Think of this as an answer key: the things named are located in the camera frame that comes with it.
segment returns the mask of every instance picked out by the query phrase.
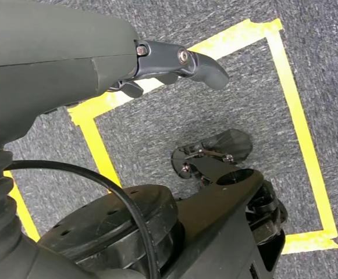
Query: metal bolt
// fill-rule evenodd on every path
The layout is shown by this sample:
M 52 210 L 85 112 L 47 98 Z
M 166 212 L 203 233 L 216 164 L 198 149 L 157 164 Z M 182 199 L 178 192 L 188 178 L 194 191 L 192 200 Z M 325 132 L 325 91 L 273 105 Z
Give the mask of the metal bolt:
M 181 171 L 184 173 L 187 173 L 190 171 L 190 166 L 187 163 L 183 164 L 183 167 L 181 168 Z
M 138 53 L 138 56 L 144 56 L 147 55 L 148 53 L 148 50 L 145 45 L 138 45 L 136 48 L 136 52 Z
M 178 58 L 179 58 L 179 62 L 181 64 L 187 64 L 188 62 L 188 52 L 186 49 L 180 49 L 178 52 Z
M 230 154 L 226 154 L 224 157 L 223 157 L 224 162 L 228 162 L 228 163 L 233 163 L 234 157 Z

